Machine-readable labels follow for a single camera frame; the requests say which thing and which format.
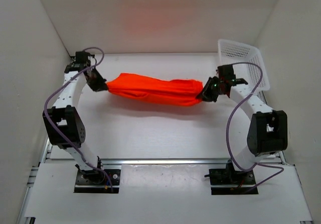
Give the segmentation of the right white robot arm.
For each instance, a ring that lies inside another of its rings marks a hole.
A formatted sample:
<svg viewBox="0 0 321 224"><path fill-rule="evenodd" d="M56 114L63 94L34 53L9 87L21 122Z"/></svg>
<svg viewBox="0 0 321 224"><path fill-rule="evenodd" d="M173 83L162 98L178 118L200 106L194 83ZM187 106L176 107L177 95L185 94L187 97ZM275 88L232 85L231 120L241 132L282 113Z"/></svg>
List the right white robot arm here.
<svg viewBox="0 0 321 224"><path fill-rule="evenodd" d="M217 69L217 76L210 77L203 90L197 96L206 102L216 102L220 95L226 95L236 103L228 117L226 125L226 144L232 167L225 171L228 182L236 184L266 156L284 151L288 147L287 114L283 110L274 110L257 95L264 72L256 66L259 79L254 87L243 78L237 78L234 64L222 65ZM243 110L250 120L246 137L246 147L233 155L229 132L232 118L238 109Z"/></svg>

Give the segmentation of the white plastic basket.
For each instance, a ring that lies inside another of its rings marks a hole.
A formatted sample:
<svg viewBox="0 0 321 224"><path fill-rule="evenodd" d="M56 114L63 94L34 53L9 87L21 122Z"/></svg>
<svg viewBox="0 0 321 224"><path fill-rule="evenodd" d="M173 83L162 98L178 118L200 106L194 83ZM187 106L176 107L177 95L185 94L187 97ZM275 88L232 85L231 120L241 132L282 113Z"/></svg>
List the white plastic basket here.
<svg viewBox="0 0 321 224"><path fill-rule="evenodd" d="M236 76L245 79L251 88L260 81L255 90L256 93L270 90L268 75L258 48L232 40L220 39L218 40L218 57L220 65L237 63L233 66Z"/></svg>

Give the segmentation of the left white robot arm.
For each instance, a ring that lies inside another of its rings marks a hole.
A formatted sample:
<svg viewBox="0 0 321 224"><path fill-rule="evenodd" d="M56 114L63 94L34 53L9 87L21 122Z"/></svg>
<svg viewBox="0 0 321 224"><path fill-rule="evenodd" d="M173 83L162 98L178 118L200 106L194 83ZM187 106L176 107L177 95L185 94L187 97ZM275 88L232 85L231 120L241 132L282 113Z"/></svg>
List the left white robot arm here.
<svg viewBox="0 0 321 224"><path fill-rule="evenodd" d="M101 62L88 51L76 52L66 66L62 87L45 101L43 120L50 143L72 156L84 178L99 184L106 173L100 158L85 144L86 130L77 106L85 86L93 92L107 91L108 86L96 69Z"/></svg>

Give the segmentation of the orange shorts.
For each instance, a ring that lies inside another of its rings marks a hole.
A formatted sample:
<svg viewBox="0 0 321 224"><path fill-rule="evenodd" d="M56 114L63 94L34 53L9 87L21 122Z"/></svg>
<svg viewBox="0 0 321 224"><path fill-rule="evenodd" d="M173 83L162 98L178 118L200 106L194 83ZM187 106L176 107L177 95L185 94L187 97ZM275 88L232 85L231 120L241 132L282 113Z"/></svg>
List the orange shorts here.
<svg viewBox="0 0 321 224"><path fill-rule="evenodd" d="M203 83L194 79L160 80L132 73L121 73L106 83L112 94L139 101L174 106L193 106L202 100Z"/></svg>

